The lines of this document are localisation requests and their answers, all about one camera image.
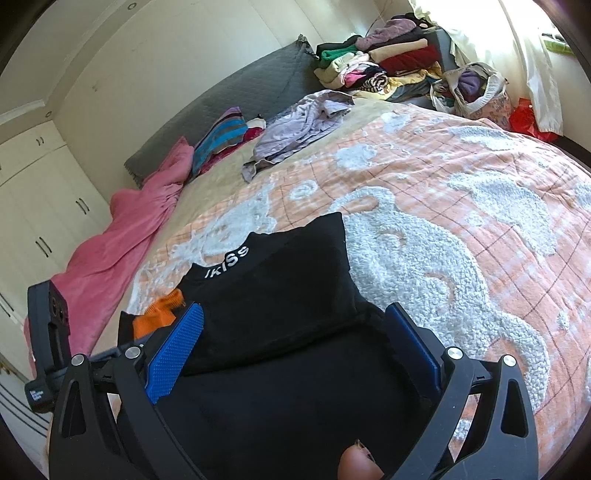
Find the gray quilted pillow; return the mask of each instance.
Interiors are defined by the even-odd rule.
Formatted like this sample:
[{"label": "gray quilted pillow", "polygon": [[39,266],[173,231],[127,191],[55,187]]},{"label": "gray quilted pillow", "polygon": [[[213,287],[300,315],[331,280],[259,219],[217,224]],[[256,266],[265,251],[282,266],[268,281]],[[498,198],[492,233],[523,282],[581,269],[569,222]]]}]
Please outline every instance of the gray quilted pillow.
[{"label": "gray quilted pillow", "polygon": [[314,75],[315,59],[305,37],[247,65],[188,104],[126,162],[138,187],[155,172],[178,140],[197,144],[228,108],[239,106],[244,118],[270,119],[306,95],[323,89]]}]

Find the green sweater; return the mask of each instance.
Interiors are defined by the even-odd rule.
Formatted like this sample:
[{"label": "green sweater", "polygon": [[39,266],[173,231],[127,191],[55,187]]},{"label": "green sweater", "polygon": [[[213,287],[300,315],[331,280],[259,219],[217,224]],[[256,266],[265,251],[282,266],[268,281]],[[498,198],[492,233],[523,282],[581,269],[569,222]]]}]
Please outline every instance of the green sweater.
[{"label": "green sweater", "polygon": [[358,50],[359,49],[355,45],[351,45],[347,48],[341,48],[340,50],[325,50],[320,55],[319,68],[327,69],[333,60],[336,60],[349,52],[356,53]]}]

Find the green object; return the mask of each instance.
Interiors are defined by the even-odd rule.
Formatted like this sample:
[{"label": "green object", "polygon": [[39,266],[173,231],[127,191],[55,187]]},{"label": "green object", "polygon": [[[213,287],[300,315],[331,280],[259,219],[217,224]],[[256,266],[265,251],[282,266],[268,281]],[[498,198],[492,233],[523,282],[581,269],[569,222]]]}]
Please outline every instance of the green object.
[{"label": "green object", "polygon": [[569,47],[569,44],[555,40],[553,38],[544,38],[544,43],[546,44],[546,48],[554,53],[562,53],[565,55],[574,55],[573,50]]},{"label": "green object", "polygon": [[318,65],[318,67],[321,69],[327,69],[333,60],[336,60],[349,52],[357,53],[358,50],[359,49],[355,45],[341,48],[340,50],[325,50],[320,55],[320,65]]}]

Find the screw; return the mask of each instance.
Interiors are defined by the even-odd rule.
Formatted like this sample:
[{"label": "screw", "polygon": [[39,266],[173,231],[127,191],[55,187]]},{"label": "screw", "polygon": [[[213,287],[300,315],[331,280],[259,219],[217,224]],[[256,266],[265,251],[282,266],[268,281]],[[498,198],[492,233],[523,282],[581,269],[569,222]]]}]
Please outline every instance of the screw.
[{"label": "screw", "polygon": [[512,355],[505,355],[503,357],[503,363],[508,367],[514,367],[517,365],[517,360]]},{"label": "screw", "polygon": [[72,365],[74,365],[75,367],[77,367],[78,365],[82,365],[82,363],[84,363],[84,355],[82,355],[81,353],[74,355],[72,357]]},{"label": "screw", "polygon": [[125,356],[129,359],[134,359],[134,358],[138,358],[141,352],[142,352],[142,350],[140,350],[140,348],[138,346],[130,346],[125,351]]},{"label": "screw", "polygon": [[462,352],[457,346],[451,346],[447,349],[447,354],[450,358],[454,360],[459,360],[464,356],[464,352]]}]

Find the black shirt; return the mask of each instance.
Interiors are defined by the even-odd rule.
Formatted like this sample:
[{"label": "black shirt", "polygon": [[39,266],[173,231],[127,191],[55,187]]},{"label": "black shirt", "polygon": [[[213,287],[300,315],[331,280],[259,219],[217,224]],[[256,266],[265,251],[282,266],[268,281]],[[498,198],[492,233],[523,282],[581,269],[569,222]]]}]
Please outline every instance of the black shirt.
[{"label": "black shirt", "polygon": [[156,406],[209,480],[329,480],[356,439],[400,466],[428,412],[351,280],[340,213],[251,233],[178,287],[204,329]]}]

